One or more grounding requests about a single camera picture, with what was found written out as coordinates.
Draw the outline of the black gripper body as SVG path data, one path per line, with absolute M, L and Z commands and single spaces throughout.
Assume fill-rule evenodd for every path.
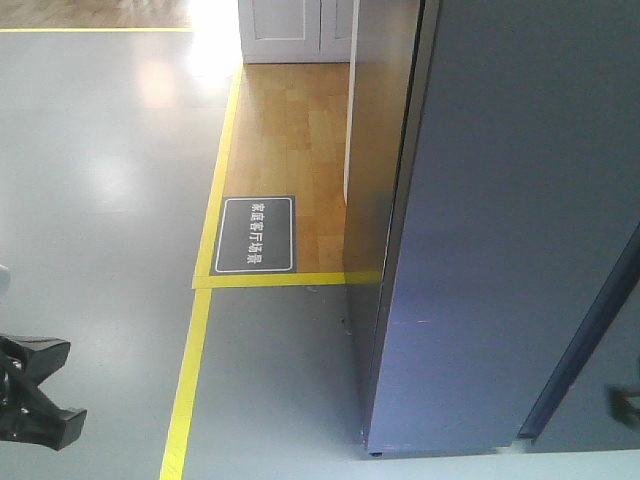
M 1 352 L 1 440 L 16 443 L 37 443 L 29 409 L 24 404 L 24 389 L 7 368 L 11 364 L 25 373 L 32 361 L 32 349 L 10 349 Z

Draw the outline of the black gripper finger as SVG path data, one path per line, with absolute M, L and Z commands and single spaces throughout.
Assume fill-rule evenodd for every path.
M 53 337 L 1 336 L 1 352 L 35 385 L 64 366 L 70 347 L 69 341 Z
M 19 391 L 15 441 L 60 451 L 80 437 L 87 418 L 86 409 L 60 408 L 33 383 L 24 383 Z

